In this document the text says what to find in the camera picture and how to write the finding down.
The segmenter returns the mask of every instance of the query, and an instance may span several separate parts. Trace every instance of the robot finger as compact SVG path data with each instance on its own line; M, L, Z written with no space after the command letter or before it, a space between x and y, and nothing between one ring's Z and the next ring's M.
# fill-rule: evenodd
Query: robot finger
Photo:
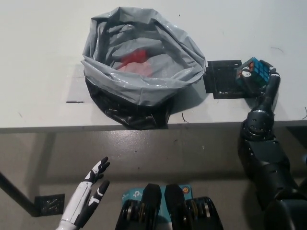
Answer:
M104 181L97 191L93 194L90 198L88 204L83 208L81 213L78 215L74 225L79 228L83 228L87 221L90 219L92 214L95 212L96 208L98 207L102 197L104 196L107 188L110 185L110 181Z
M110 165L110 162L107 162L108 157L103 158L99 161L87 174L83 181L90 182L94 184L98 179L101 178L101 174L107 169Z

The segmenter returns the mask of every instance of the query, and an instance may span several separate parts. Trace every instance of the gray floor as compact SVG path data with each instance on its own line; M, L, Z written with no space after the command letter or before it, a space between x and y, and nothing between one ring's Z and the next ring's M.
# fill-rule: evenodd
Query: gray floor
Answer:
M306 150L276 129L297 181L307 175ZM113 230L122 193L147 183L190 183L194 197L214 201L225 230L261 230L261 210L236 152L238 127L0 135L0 171L27 196L66 194L104 156L111 185L85 230ZM0 190L0 229L53 230L60 216L32 218Z

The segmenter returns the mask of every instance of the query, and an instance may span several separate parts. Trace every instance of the trash bag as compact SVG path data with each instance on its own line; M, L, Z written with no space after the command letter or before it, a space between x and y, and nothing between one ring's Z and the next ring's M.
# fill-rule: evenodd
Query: trash bag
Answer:
M91 98L136 129L165 126L171 98L205 72L189 35L153 9L118 7L92 18L83 57Z

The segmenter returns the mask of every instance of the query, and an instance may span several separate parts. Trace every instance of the white table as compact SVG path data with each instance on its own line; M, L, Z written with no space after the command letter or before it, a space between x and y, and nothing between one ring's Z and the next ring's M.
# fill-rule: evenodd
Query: white table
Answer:
M80 63L90 18L117 6L156 9L187 31L207 60L255 56L272 63L282 77L276 124L307 125L302 120L307 106L305 0L0 2L2 133L124 129L92 102ZM214 100L202 80L193 88L180 96L169 128L235 124L250 110L243 99ZM71 100L84 103L66 103Z

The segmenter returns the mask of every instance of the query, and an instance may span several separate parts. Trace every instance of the red object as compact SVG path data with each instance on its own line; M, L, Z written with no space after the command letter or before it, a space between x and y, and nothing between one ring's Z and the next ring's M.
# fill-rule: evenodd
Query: red object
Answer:
M147 60L146 50L144 49L136 50L133 53L121 58L121 63L122 63L121 66L123 67L131 62L143 63L146 60Z
M147 61L146 50L136 50L131 54L122 57L119 71L138 73L146 77L150 77L153 73L150 64Z

